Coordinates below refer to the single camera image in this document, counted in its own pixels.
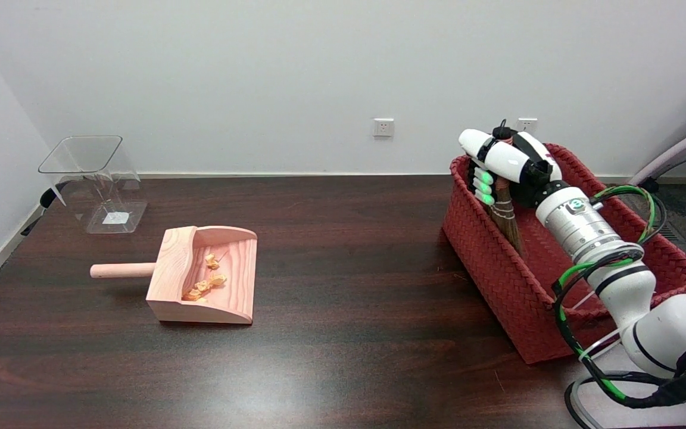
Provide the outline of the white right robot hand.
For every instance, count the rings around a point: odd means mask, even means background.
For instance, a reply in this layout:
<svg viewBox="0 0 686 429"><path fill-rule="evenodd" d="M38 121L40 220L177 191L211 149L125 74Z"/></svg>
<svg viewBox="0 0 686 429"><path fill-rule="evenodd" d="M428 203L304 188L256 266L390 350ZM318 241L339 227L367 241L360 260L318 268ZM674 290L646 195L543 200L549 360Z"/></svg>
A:
<svg viewBox="0 0 686 429"><path fill-rule="evenodd" d="M541 141L507 127L495 132L466 129L459 136L459 145L472 162L469 188L479 201L486 206L500 203L501 191L496 187L504 180L512 201L529 209L568 187L560 166Z"/></svg>

